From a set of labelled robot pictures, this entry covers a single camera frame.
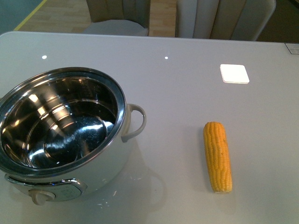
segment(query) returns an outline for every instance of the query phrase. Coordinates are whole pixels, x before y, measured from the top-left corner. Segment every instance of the white electric pot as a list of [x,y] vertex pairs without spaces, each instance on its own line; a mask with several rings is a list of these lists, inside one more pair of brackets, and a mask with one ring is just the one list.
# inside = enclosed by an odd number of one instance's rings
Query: white electric pot
[[[143,116],[129,133],[131,112]],[[126,163],[144,110],[126,104],[110,76],[62,68],[21,83],[0,100],[0,169],[35,204],[93,192]]]

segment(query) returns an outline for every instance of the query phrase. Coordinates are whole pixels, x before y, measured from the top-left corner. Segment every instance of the chair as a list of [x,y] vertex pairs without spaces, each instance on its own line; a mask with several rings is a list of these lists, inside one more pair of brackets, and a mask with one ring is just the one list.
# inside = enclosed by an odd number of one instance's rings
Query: chair
[[86,0],[91,25],[84,34],[148,36],[150,0]]
[[275,0],[197,0],[195,16],[180,22],[186,13],[178,1],[178,37],[240,41],[256,41],[276,6]]

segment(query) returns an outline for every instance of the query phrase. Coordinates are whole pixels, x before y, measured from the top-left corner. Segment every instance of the white table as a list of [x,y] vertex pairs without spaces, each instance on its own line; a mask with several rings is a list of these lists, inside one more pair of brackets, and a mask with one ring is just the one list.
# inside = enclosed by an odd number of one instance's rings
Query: white table
[[[224,83],[221,64],[244,65],[250,82]],[[121,173],[75,200],[34,205],[1,172],[2,224],[299,223],[299,55],[283,43],[12,32],[0,36],[0,97],[69,66],[116,79],[147,126]],[[227,195],[208,180],[208,121],[227,131]]]

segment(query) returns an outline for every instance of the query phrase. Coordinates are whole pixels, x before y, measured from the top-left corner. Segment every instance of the yellow corn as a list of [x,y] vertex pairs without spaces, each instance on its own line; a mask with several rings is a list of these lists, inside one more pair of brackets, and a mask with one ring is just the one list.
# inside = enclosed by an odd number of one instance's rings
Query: yellow corn
[[204,127],[204,142],[212,189],[216,193],[228,193],[233,183],[224,126],[219,122],[208,122]]

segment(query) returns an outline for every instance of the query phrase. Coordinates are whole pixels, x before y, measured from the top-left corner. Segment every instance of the wooden floor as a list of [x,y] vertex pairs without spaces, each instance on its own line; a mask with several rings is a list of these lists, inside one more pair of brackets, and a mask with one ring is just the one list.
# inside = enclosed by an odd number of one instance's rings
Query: wooden floor
[[[86,0],[47,0],[19,31],[81,33],[90,25]],[[175,36],[176,0],[151,0],[150,36]]]

